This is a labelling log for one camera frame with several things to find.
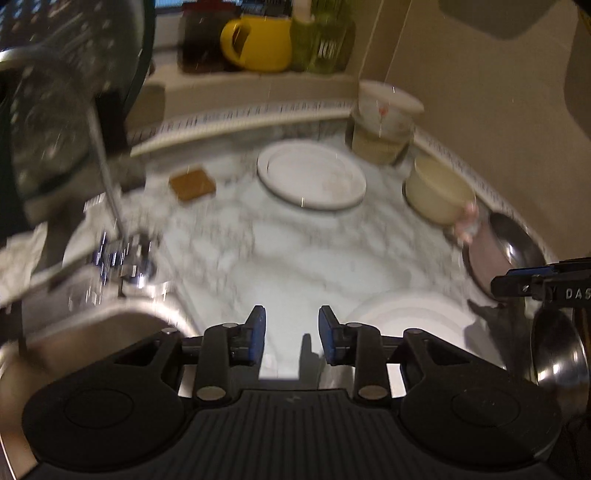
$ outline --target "brown sponge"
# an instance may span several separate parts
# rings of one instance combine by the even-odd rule
[[[202,168],[172,177],[168,183],[181,202],[189,202],[216,191],[215,181]]]

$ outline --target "yellow mug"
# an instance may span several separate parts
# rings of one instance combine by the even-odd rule
[[[282,72],[291,65],[291,18],[243,15],[230,20],[220,45],[233,64],[253,72]]]

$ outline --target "blue part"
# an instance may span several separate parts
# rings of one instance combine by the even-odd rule
[[[554,267],[538,267],[538,268],[517,268],[509,270],[507,275],[554,275],[556,270]]]
[[[332,336],[332,329],[326,315],[320,309],[318,312],[318,333],[320,334],[320,341],[324,349],[324,358],[326,363],[333,365],[335,361],[335,342]]]
[[[265,331],[267,330],[267,312],[263,307],[256,308],[258,315],[252,329],[251,345],[248,349],[248,359],[254,364],[262,360],[262,353],[265,350]]]

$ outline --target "white cloth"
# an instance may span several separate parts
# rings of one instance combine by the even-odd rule
[[[9,238],[6,247],[0,250],[0,307],[18,298],[29,287],[46,238],[47,224],[42,223],[34,232]]]

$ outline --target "mug handle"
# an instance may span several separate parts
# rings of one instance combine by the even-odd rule
[[[229,61],[242,68],[245,67],[245,62],[240,58],[240,55],[238,55],[238,52],[236,52],[234,49],[234,34],[241,28],[243,24],[244,21],[242,18],[230,20],[223,28],[222,35],[220,36],[220,46],[224,56]]]
[[[478,224],[479,209],[476,202],[466,204],[462,217],[453,225],[452,236],[458,246],[464,247],[470,245],[474,240],[474,234],[471,230]]]

